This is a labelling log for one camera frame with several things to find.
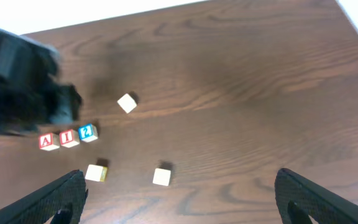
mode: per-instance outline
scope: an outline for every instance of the small block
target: small block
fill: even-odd
[[[64,147],[73,147],[80,144],[80,137],[77,131],[72,129],[60,133],[60,144]]]
[[[157,168],[154,172],[153,184],[168,186],[171,178],[171,171]]]
[[[107,167],[89,165],[88,170],[86,170],[85,179],[93,180],[97,182],[104,182],[107,174]]]
[[[91,142],[99,138],[98,130],[93,124],[87,124],[80,127],[78,133],[80,134],[80,139],[84,142]]]
[[[131,112],[137,106],[135,100],[128,93],[121,97],[117,103],[126,113]]]
[[[59,136],[54,133],[43,134],[39,137],[40,149],[51,151],[60,147]]]

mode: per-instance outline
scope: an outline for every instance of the blue number block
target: blue number block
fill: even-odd
[[[97,140],[98,130],[93,124],[87,124],[78,129],[78,134],[80,135],[80,139],[84,142],[90,142]]]

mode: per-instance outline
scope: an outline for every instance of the wooden table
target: wooden table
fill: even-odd
[[[358,204],[358,35],[334,0],[211,1],[29,36],[61,52],[100,139],[46,152],[0,137],[0,208],[98,159],[109,172],[87,182],[82,223],[280,223],[281,167]],[[169,187],[152,184],[161,161]]]

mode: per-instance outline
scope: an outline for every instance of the cube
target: cube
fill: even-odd
[[[85,179],[93,180],[98,182],[104,182],[107,174],[107,167],[89,165],[88,170],[86,170]]]
[[[137,106],[136,101],[128,93],[121,97],[117,103],[126,113],[131,112]]]
[[[157,168],[154,172],[153,184],[168,186],[171,178],[171,171]]]
[[[54,133],[43,134],[39,137],[40,149],[51,151],[60,147],[59,136]]]
[[[78,132],[80,134],[80,139],[84,142],[91,142],[99,138],[98,130],[93,124],[87,124],[85,126],[80,127],[78,129]]]
[[[70,129],[60,133],[60,144],[64,147],[73,147],[80,144],[78,132]]]

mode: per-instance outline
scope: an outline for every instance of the white block face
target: white block face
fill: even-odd
[[[39,137],[40,149],[51,151],[60,147],[59,136],[54,133],[48,133]]]
[[[107,168],[97,165],[89,165],[88,170],[86,170],[85,179],[93,181],[104,181],[106,176]]]
[[[64,147],[73,147],[79,145],[80,137],[78,132],[71,129],[60,133],[60,144]]]
[[[93,124],[87,124],[85,126],[80,127],[78,129],[78,132],[80,135],[80,139],[84,142],[91,142],[99,138],[98,130]]]
[[[126,113],[131,112],[137,106],[135,100],[128,93],[121,97],[117,103]]]
[[[168,186],[171,179],[171,171],[157,168],[154,172],[153,184]]]

